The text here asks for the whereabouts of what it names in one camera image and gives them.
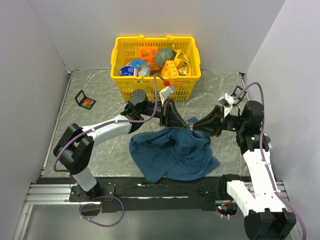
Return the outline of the blue t-shirt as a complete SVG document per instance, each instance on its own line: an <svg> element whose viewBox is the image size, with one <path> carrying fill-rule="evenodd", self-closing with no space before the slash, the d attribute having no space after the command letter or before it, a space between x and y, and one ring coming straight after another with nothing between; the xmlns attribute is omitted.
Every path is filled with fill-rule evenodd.
<svg viewBox="0 0 320 240"><path fill-rule="evenodd" d="M189 128L165 127L155 132L142 132L131 137L129 152L149 183L162 177L192 181L205 177L217 167L211 137Z"/></svg>

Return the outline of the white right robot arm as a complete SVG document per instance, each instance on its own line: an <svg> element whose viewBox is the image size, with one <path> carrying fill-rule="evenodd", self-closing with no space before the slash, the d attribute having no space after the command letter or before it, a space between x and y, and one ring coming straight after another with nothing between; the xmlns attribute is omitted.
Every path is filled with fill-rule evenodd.
<svg viewBox="0 0 320 240"><path fill-rule="evenodd" d="M216 105L203 119L193 124L195 131L220 136L222 131L236 133L236 142L248 167L253 193L235 174L222 176L218 193L233 198L244 216L244 230L250 240L284 240L297 223L296 215L287 210L279 198L270 161L270 139L262 132L264 106L248 101L240 115L225 113Z"/></svg>

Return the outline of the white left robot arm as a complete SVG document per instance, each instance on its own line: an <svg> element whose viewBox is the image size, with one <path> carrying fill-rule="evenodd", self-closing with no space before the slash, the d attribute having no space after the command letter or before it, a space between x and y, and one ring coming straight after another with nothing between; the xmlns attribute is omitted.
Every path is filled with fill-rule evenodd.
<svg viewBox="0 0 320 240"><path fill-rule="evenodd" d="M53 150L56 159L66 168L87 201L100 194L100 184L89 169L94 147L115 137L137 131L149 119L158 118L159 124L168 128L186 129L187 124L177 111L174 100L150 102L144 90L135 90L127 105L116 117L90 126L76 123L68 126Z"/></svg>

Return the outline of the orange leaf brooch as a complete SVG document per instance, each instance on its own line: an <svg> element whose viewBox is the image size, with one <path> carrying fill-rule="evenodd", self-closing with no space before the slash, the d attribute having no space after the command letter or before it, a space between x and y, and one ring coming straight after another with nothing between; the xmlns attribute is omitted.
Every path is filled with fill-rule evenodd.
<svg viewBox="0 0 320 240"><path fill-rule="evenodd" d="M90 100L90 99L86 99L86 100L83 102L83 104L88 107L88 106L91 105L91 100Z"/></svg>

